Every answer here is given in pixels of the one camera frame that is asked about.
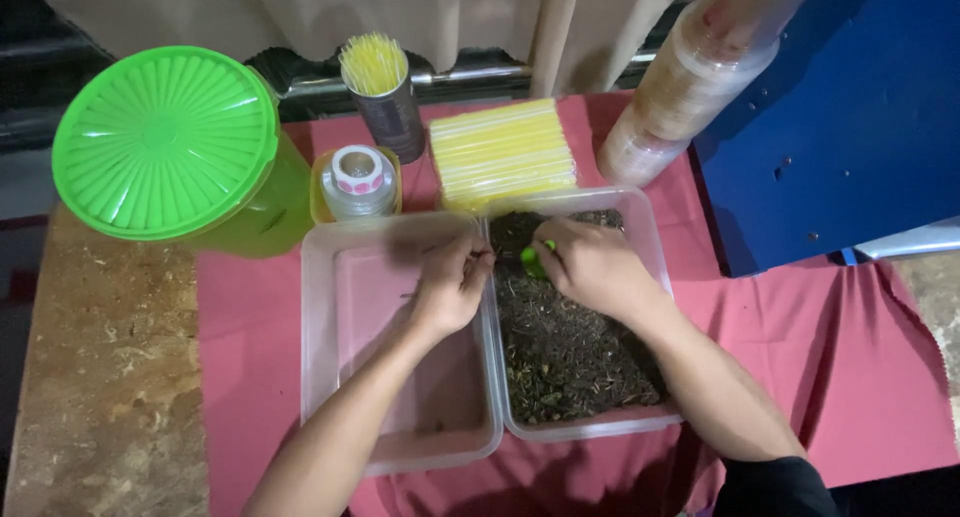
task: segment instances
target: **pink cloth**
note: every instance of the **pink cloth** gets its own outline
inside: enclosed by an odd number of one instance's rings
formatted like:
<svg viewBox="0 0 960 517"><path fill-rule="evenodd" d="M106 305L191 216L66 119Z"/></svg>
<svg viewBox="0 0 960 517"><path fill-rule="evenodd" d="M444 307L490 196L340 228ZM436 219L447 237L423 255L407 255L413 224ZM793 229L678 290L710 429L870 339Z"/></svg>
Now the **pink cloth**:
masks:
<svg viewBox="0 0 960 517"><path fill-rule="evenodd" d="M559 102L582 186L604 184L594 148L629 94ZM426 121L483 106L426 106ZM359 118L290 125L305 155L371 143ZM429 158L403 169L404 208L432 208ZM822 257L755 277L717 270L690 164L644 189L680 308L733 353L790 416L828 486L960 462L937 347L886 264ZM299 424L300 252L198 256L199 358L210 512L235 516ZM364 479L356 515L675 515L712 503L722 467L686 425L556 444L506 433L456 469Z"/></svg>

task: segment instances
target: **green plastic container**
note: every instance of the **green plastic container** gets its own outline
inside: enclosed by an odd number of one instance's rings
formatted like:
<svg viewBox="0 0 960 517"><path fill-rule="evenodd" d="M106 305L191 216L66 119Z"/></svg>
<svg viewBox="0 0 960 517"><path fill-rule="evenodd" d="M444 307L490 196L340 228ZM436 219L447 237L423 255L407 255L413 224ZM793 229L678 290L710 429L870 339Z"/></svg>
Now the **green plastic container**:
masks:
<svg viewBox="0 0 960 517"><path fill-rule="evenodd" d="M259 258L313 228L310 168L273 94L203 48L141 52L90 81L56 129L53 172L71 211L122 239Z"/></svg>

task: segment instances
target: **tape roll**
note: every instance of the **tape roll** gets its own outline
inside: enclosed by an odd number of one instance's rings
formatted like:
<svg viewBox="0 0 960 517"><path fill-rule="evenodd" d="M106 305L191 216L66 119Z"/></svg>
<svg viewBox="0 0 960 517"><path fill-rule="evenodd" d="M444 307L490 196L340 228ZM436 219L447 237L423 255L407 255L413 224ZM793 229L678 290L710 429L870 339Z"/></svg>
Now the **tape roll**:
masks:
<svg viewBox="0 0 960 517"><path fill-rule="evenodd" d="M333 178L340 190L353 195L373 192L383 184L386 157L370 146L346 146L333 154Z"/></svg>

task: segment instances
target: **clear plastic tray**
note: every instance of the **clear plastic tray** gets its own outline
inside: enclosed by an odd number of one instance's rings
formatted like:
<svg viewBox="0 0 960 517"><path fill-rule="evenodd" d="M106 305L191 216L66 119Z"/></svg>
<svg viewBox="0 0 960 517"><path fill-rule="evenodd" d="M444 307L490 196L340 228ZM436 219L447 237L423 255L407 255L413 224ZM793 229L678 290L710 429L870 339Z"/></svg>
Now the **clear plastic tray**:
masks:
<svg viewBox="0 0 960 517"><path fill-rule="evenodd" d="M491 201L481 219L486 237L490 237L490 220L510 211L535 211L542 215L570 215L579 211L616 209L623 216L627 239L639 255L647 271L663 288L673 294L666 274L664 251L661 247L653 206L647 197L634 187L600 187L593 189L561 190L502 198ZM522 425L514 421L507 389L503 341L497 312L496 279L486 285L486 309L492 317L493 342L496 355L496 378L499 388L503 422L510 432L524 440L558 442L597 436L616 436L632 432L659 430L680 423L683 418L676 407L667 402L657 406L619 408L591 418L543 425Z"/></svg>
<svg viewBox="0 0 960 517"><path fill-rule="evenodd" d="M303 241L300 417L347 380L404 314L426 252L477 221L450 212L320 225ZM380 430L367 475L460 466L503 436L490 302L414 369Z"/></svg>

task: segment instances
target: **blue machine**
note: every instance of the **blue machine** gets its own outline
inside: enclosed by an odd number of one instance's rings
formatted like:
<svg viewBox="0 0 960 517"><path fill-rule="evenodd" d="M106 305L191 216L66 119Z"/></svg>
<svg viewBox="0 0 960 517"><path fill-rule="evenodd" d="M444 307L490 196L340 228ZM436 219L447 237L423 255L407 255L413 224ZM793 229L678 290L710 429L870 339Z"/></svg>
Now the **blue machine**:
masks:
<svg viewBox="0 0 960 517"><path fill-rule="evenodd" d="M960 215L960 0L806 0L694 150L731 277Z"/></svg>

